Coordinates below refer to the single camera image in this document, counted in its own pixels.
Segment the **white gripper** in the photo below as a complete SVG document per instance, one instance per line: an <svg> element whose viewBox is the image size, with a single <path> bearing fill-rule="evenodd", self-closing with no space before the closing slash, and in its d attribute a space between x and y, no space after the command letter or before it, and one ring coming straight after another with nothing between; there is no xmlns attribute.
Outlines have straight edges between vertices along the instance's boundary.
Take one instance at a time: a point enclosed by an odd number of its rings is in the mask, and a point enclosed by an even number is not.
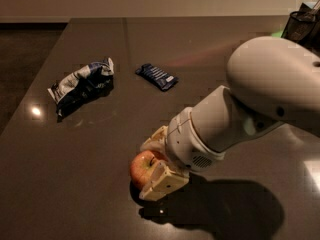
<svg viewBox="0 0 320 240"><path fill-rule="evenodd" d="M189 171L201 172L222 161L224 152L210 149L198 136L187 107L176 115L169 126L158 128L140 147L141 151L165 152L172 163L160 160L143 186L139 198L158 201L184 187L189 182Z"/></svg>

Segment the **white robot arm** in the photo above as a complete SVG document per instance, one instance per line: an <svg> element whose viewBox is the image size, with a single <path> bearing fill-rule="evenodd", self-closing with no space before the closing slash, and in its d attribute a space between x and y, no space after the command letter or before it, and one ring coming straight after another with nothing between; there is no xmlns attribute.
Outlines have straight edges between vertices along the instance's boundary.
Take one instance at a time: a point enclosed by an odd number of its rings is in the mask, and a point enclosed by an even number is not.
<svg viewBox="0 0 320 240"><path fill-rule="evenodd" d="M301 45L271 36L251 39L231 55L228 84L159 128L143 149L158 162L139 198L157 201L210 168L226 151L284 123L320 135L320 58Z"/></svg>

